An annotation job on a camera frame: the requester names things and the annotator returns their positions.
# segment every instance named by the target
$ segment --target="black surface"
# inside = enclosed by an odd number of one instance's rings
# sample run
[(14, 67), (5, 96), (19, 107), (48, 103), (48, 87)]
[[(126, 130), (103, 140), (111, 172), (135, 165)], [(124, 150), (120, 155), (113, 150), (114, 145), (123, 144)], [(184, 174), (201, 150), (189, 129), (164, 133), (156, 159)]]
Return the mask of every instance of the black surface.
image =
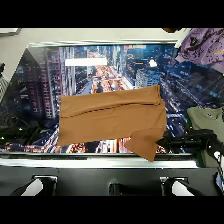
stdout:
[(208, 196), (217, 196), (215, 168), (198, 169), (54, 169), (0, 167), (0, 196), (10, 195), (28, 183), (33, 175), (58, 176), (56, 196), (109, 195), (110, 183), (140, 195), (161, 195), (160, 177), (187, 177), (191, 187)]

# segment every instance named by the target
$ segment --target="brown cloth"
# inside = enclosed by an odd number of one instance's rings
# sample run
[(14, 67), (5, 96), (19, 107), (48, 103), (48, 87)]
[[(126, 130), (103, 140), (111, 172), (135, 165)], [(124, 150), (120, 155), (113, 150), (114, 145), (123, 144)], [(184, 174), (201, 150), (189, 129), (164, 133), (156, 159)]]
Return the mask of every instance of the brown cloth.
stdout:
[(153, 161), (165, 128), (160, 86), (62, 96), (58, 145), (131, 136), (127, 148)]

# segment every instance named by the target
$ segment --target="purple garment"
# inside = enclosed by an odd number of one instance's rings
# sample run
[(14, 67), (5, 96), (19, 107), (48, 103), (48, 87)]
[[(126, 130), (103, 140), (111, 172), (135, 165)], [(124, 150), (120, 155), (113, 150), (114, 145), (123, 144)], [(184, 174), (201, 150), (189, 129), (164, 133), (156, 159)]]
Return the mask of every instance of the purple garment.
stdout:
[(176, 57), (178, 62), (211, 64), (224, 73), (224, 28), (192, 28)]

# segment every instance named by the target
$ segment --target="city skyline print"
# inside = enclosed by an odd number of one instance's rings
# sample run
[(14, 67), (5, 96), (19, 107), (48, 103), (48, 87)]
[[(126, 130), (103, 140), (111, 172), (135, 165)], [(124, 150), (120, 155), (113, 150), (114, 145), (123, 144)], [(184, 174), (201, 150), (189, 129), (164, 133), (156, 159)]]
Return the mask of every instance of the city skyline print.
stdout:
[[(173, 44), (26, 49), (2, 94), (0, 150), (131, 153), (124, 147), (129, 138), (57, 146), (61, 96), (131, 90), (158, 84), (166, 103), (167, 130), (173, 136), (182, 135), (187, 108), (223, 106), (224, 78), (206, 65), (175, 62), (175, 52)], [(66, 59), (84, 58), (106, 58), (107, 65), (65, 66)], [(158, 152), (164, 153), (164, 150), (159, 148)]]

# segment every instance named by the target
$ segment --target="purple patterned fabric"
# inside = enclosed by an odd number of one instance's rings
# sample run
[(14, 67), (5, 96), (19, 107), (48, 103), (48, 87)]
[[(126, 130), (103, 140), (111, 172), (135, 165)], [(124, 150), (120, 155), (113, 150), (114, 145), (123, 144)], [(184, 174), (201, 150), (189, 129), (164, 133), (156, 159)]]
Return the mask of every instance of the purple patterned fabric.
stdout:
[(176, 60), (212, 64), (214, 69), (224, 73), (224, 28), (192, 28)]

